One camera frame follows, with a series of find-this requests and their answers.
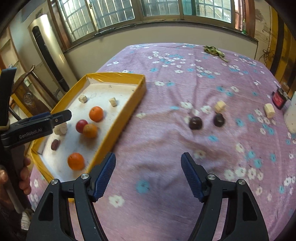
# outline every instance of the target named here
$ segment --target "yellow tray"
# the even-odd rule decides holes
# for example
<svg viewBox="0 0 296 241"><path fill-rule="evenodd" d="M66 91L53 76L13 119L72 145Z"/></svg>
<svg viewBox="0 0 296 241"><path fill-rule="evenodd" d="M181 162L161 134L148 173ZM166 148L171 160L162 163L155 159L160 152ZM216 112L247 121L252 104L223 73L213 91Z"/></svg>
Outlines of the yellow tray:
<svg viewBox="0 0 296 241"><path fill-rule="evenodd" d="M33 162L50 182L53 178L61 181L74 180L93 166L99 164L108 151L111 151L117 138L127 124L129 118L146 92L145 76L127 73L95 73L87 74L79 80L59 101L52 110L57 113L70 109L72 118L67 122L68 131L65 136L54 133L34 141L30 154ZM78 97L84 94L88 101L83 104ZM117 107L112 107L109 99L115 97ZM95 123L89 119L89 111L93 106L101 106L104 119ZM78 133L75 125L78 120L85 119L99 127L99 137L87 139ZM56 151L50 149L54 139L61 140ZM86 161L85 169L73 171L68 167L67 157L72 152L79 152Z"/></svg>

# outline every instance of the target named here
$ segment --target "floral bedspread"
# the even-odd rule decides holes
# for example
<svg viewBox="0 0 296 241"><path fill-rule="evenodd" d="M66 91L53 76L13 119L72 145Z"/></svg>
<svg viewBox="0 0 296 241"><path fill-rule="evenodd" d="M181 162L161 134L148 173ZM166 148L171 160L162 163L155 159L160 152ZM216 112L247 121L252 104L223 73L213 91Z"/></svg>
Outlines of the floral bedspread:
<svg viewBox="0 0 296 241"><path fill-rule="evenodd" d="M246 180L271 241L290 219L296 208L296 136L288 132L282 110L275 108L273 119L263 110L278 82L263 64L223 52L229 63L198 45L133 45L99 70L144 74L147 82L114 148L117 164L105 195L95 203L110 241L188 239L202 204L181 169L184 152L223 180ZM220 128L213 124L219 100L227 104ZM189 129L192 116L201 117L201 130ZM47 183L36 169L31 178L36 206ZM72 206L76 238L83 240ZM221 236L226 207L223 202L214 240Z"/></svg>

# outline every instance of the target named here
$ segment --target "tangerine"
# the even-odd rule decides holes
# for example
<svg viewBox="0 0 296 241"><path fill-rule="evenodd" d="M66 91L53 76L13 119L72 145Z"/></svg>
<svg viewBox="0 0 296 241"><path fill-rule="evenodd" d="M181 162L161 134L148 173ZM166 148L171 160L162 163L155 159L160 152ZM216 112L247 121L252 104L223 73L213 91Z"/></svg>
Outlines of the tangerine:
<svg viewBox="0 0 296 241"><path fill-rule="evenodd" d="M94 124L86 124L83 127L83 135L87 138L95 138L98 134L98 128Z"/></svg>
<svg viewBox="0 0 296 241"><path fill-rule="evenodd" d="M104 111L101 107L95 106L89 112L89 118L94 122L99 122L104 117Z"/></svg>
<svg viewBox="0 0 296 241"><path fill-rule="evenodd" d="M68 165L74 171L80 171L84 168L84 158L80 153L74 152L68 156Z"/></svg>

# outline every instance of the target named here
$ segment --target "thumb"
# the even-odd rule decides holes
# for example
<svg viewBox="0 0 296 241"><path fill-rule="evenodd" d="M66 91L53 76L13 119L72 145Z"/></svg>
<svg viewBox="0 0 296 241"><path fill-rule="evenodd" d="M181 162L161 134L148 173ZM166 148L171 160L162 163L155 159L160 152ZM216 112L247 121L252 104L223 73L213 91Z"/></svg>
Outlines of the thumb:
<svg viewBox="0 0 296 241"><path fill-rule="evenodd" d="M4 170L0 170L0 184L5 184L8 181L8 175Z"/></svg>

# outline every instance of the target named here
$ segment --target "red fruit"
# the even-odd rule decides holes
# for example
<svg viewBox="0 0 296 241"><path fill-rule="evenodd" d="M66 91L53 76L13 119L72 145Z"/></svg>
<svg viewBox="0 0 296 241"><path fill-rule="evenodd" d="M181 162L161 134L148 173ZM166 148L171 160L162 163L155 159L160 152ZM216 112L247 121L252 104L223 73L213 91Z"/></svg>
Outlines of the red fruit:
<svg viewBox="0 0 296 241"><path fill-rule="evenodd" d="M76 130L79 132L79 133L83 133L83 128L85 125L87 125L87 121L86 120L80 120L76 123Z"/></svg>

